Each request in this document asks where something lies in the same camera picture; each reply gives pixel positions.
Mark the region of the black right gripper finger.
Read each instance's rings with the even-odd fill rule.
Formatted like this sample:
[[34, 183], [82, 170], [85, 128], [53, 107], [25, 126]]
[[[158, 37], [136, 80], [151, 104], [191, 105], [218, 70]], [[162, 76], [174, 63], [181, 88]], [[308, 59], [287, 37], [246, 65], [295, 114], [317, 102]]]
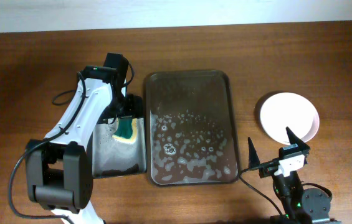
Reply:
[[289, 143], [291, 145], [296, 144], [301, 151], [310, 150], [309, 145], [307, 145], [300, 138], [298, 138], [289, 127], [286, 127], [286, 132], [287, 132]]
[[260, 165], [260, 159], [255, 150], [254, 144], [250, 137], [248, 137], [248, 148], [249, 148], [249, 168], [253, 169]]

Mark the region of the green yellow sponge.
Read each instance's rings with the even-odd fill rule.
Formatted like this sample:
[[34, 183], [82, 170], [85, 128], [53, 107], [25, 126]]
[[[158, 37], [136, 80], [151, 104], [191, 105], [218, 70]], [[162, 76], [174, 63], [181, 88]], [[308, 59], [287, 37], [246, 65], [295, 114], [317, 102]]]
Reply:
[[133, 144], [138, 134], [136, 118], [118, 119], [117, 130], [113, 134], [113, 138], [125, 144]]

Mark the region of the pink plate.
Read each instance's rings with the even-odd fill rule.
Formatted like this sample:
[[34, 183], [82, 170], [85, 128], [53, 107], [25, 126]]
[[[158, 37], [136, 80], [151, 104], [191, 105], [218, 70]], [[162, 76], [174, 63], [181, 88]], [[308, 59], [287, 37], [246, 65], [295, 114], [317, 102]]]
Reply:
[[264, 100], [259, 121], [271, 139], [285, 145], [290, 144], [286, 128], [303, 142], [313, 139], [320, 128], [320, 116], [313, 103], [290, 92], [276, 93]]

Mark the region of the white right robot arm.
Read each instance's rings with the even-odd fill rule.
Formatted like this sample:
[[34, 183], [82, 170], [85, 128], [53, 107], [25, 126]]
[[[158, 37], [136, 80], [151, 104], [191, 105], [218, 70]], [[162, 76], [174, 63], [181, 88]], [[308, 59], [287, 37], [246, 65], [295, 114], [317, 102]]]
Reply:
[[271, 177], [272, 188], [282, 203], [278, 215], [271, 216], [271, 223], [339, 223], [329, 216], [332, 192], [321, 185], [302, 182], [298, 170], [307, 164], [310, 146], [286, 128], [289, 145], [278, 150], [278, 157], [260, 162], [251, 138], [248, 138], [249, 166], [239, 173], [257, 170], [260, 178]]

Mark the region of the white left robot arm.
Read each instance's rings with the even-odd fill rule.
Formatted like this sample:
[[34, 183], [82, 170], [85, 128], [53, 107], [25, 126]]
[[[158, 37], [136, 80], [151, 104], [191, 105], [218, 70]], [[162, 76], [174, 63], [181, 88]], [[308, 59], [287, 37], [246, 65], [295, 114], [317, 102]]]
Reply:
[[133, 76], [120, 54], [86, 66], [56, 126], [27, 143], [27, 193], [51, 217], [101, 223], [91, 202], [94, 180], [145, 172], [142, 99], [126, 91]]

